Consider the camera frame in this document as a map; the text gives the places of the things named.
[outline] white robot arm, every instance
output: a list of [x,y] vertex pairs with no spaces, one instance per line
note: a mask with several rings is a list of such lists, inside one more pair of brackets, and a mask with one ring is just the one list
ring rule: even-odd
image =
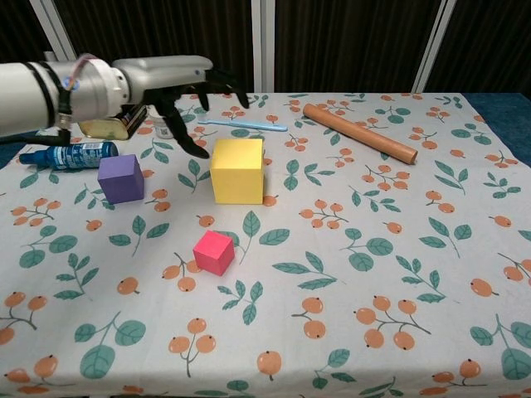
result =
[[71,121],[113,116],[124,104],[153,104],[186,152],[208,158],[188,136],[175,100],[192,88],[208,110],[207,92],[217,87],[235,92],[249,107],[236,79],[202,56],[131,58],[112,66],[84,57],[82,62],[0,64],[0,137],[54,125],[65,132]]

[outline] cardboard tube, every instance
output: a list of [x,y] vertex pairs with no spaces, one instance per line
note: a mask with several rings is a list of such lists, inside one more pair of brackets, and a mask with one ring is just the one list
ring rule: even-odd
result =
[[418,151],[403,143],[398,143],[390,138],[374,133],[357,124],[349,122],[335,114],[331,114],[312,104],[307,104],[303,109],[304,116],[321,123],[331,129],[337,130],[347,137],[354,138],[360,143],[364,143],[371,148],[386,153],[395,159],[401,160],[407,164],[414,164]]

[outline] blue spray bottle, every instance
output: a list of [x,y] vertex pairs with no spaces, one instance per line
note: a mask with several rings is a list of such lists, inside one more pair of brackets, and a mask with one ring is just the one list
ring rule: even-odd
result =
[[114,143],[77,143],[70,147],[49,147],[44,151],[23,153],[19,156],[19,160],[22,164],[36,164],[66,170],[98,168],[102,158],[111,156],[118,156],[118,149]]

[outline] dark curtain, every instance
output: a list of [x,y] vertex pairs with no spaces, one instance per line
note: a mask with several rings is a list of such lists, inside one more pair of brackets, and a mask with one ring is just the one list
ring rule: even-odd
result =
[[197,54],[253,88],[250,0],[56,0],[78,54]]
[[277,91],[409,92],[438,0],[277,0]]
[[531,1],[458,0],[426,91],[531,97]]
[[0,0],[0,63],[43,61],[50,43],[28,0]]

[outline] blue toothbrush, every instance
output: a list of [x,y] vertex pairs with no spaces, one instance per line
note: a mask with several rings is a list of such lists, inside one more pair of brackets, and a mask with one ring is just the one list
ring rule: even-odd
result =
[[236,120],[214,120],[207,119],[204,115],[199,115],[197,118],[199,124],[220,124],[222,126],[232,126],[232,127],[244,127],[248,129],[259,129],[259,130],[271,130],[271,131],[288,131],[287,126],[282,126],[280,124],[269,124],[262,122],[244,122]]

